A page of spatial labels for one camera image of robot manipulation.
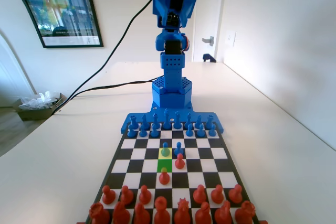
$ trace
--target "plastic bag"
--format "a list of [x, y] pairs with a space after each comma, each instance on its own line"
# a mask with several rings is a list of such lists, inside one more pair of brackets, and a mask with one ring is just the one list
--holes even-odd
[[59, 93], [47, 91], [45, 94], [39, 93], [39, 98], [21, 98], [22, 105], [19, 106], [22, 110], [40, 110], [50, 108], [59, 98]]

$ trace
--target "blue chess piece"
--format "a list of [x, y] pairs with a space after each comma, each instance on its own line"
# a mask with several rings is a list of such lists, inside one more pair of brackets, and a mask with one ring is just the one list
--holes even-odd
[[176, 144], [176, 149], [174, 150], [174, 154], [178, 156], [178, 154], [181, 153], [183, 155], [183, 149], [181, 148], [181, 142], [178, 142]]
[[155, 124], [153, 124], [153, 130], [151, 132], [151, 136], [152, 137], [158, 137], [159, 136], [159, 132], [157, 131], [157, 127]]
[[194, 135], [194, 132], [192, 131], [192, 129], [193, 129], [193, 126], [192, 126], [192, 124], [189, 124], [188, 125], [188, 130], [186, 131], [186, 135], [187, 136], [193, 136]]
[[207, 121], [206, 124], [205, 124], [205, 128], [206, 128], [207, 130], [211, 130], [213, 119], [214, 119], [214, 116], [213, 116], [213, 115], [209, 115], [209, 116], [208, 116], [208, 121]]
[[145, 136], [147, 136], [147, 131], [145, 130], [145, 127], [144, 127], [143, 124], [140, 126], [140, 133], [139, 133], [139, 135], [140, 135], [141, 137], [145, 137]]
[[199, 126], [201, 125], [201, 123], [202, 123], [202, 116], [199, 115], [198, 118], [197, 118], [197, 121], [195, 123], [195, 128], [199, 129], [200, 128]]
[[136, 130], [137, 128], [139, 128], [139, 125], [137, 123], [137, 117], [135, 115], [130, 116], [131, 122], [132, 122], [132, 126], [133, 129]]
[[191, 122], [190, 122], [190, 119], [191, 119], [191, 115], [190, 115], [190, 113], [188, 113], [187, 118], [188, 118], [188, 121], [184, 124], [184, 127], [185, 127], [186, 129], [189, 129], [189, 125], [191, 125], [191, 128], [193, 128], [193, 126], [192, 126], [192, 124], [191, 124]]
[[180, 122], [180, 113], [178, 111], [176, 111], [176, 121], [174, 123], [174, 128], [179, 130], [182, 127], [182, 124]]
[[211, 126], [211, 130], [209, 130], [209, 135], [210, 136], [216, 136], [217, 135], [217, 133], [216, 133], [216, 125], [215, 124], [213, 124]]
[[170, 130], [172, 125], [169, 121], [169, 114], [168, 114], [168, 109], [165, 109], [165, 111], [163, 112], [164, 116], [165, 116], [165, 121], [164, 123], [162, 124], [162, 127], [165, 129], [165, 130]]
[[197, 136], [203, 137], [205, 136], [204, 126], [201, 124], [199, 130], [197, 131]]
[[135, 137], [137, 135], [137, 132], [134, 131], [132, 124], [128, 125], [128, 137]]
[[151, 125], [147, 122], [146, 115], [142, 116], [142, 125], [144, 126], [144, 130], [147, 131], [150, 129]]

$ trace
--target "red chess piece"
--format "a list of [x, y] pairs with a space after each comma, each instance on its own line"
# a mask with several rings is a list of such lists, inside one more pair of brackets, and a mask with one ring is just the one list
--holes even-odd
[[143, 185], [141, 188], [140, 188], [140, 196], [139, 196], [139, 201], [141, 203], [143, 203], [144, 205], [148, 204], [149, 201], [151, 201], [151, 198], [152, 198], [152, 194], [150, 191], [148, 191], [147, 187], [145, 185]]
[[92, 224], [108, 224], [110, 222], [110, 214], [104, 210], [100, 202], [91, 206], [89, 216], [92, 218]]
[[214, 203], [220, 204], [224, 200], [223, 195], [223, 187], [221, 185], [217, 185], [216, 189], [211, 192], [211, 199]]
[[236, 210], [237, 224], [252, 224], [252, 217], [256, 214], [256, 207], [248, 200], [242, 203], [242, 208]]
[[210, 206], [208, 202], [203, 202], [200, 210], [195, 214], [196, 224], [211, 224]]
[[229, 198], [233, 203], [240, 203], [243, 200], [241, 185], [236, 185], [235, 188], [229, 191]]
[[121, 197], [120, 201], [122, 201], [125, 205], [128, 205], [129, 203], [132, 202], [134, 197], [133, 191], [128, 189], [128, 186], [123, 186], [121, 188]]
[[117, 202], [113, 211], [113, 224], [128, 224], [130, 218], [130, 213], [125, 209], [125, 204], [122, 201]]
[[206, 195], [205, 195], [205, 191], [204, 191], [204, 186], [199, 185], [197, 190], [194, 191], [194, 201], [198, 204], [202, 204], [202, 202], [205, 201], [206, 199]]
[[170, 215], [167, 208], [167, 200], [160, 196], [155, 200], [155, 208], [157, 213], [154, 217], [154, 224], [169, 224], [170, 223]]
[[224, 201], [221, 208], [217, 209], [215, 212], [215, 220], [217, 224], [231, 224], [232, 218], [230, 214], [230, 202]]
[[134, 224], [149, 224], [151, 221], [151, 217], [149, 212], [145, 210], [143, 204], [138, 203], [135, 206], [135, 217], [134, 217]]
[[159, 181], [162, 185], [166, 185], [169, 183], [170, 181], [170, 176], [167, 173], [167, 169], [166, 168], [162, 168], [161, 169], [161, 174], [159, 176]]
[[184, 198], [180, 199], [177, 204], [179, 208], [174, 216], [175, 224], [190, 224], [189, 201], [186, 201]]
[[177, 160], [175, 161], [175, 166], [177, 169], [183, 169], [185, 163], [183, 161], [183, 155], [181, 153], [179, 153], [177, 155]]
[[103, 187], [103, 202], [106, 205], [111, 204], [112, 202], [114, 202], [115, 198], [116, 198], [116, 192], [111, 190], [109, 186], [104, 186]]

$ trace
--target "white table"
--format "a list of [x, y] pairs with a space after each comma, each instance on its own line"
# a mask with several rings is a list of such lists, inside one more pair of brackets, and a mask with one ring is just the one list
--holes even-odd
[[[88, 88], [160, 75], [158, 62], [121, 62]], [[259, 219], [334, 223], [332, 149], [223, 64], [187, 63], [183, 76], [193, 81], [194, 110], [216, 112], [222, 122]], [[126, 115], [151, 104], [150, 83], [89, 92], [68, 103], [0, 158], [0, 223], [85, 221]]]

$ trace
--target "door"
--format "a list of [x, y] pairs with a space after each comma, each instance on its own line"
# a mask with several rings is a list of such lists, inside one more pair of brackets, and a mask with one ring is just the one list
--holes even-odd
[[34, 92], [16, 57], [0, 34], [0, 106], [12, 106], [19, 97], [31, 97]]
[[203, 61], [203, 54], [215, 57], [222, 0], [197, 0], [193, 61]]

